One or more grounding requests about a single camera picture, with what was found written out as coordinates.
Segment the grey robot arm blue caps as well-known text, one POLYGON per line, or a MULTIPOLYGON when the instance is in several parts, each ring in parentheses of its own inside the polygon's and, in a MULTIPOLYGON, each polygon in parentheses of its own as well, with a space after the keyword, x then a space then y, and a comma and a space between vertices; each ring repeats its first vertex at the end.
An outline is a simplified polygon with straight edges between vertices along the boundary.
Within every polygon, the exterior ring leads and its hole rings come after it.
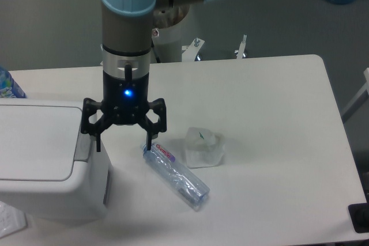
POLYGON ((103 98, 83 102, 81 132, 101 144, 112 125, 139 125, 152 143, 167 129, 164 99, 148 101, 154 13, 214 0, 100 0, 103 98))

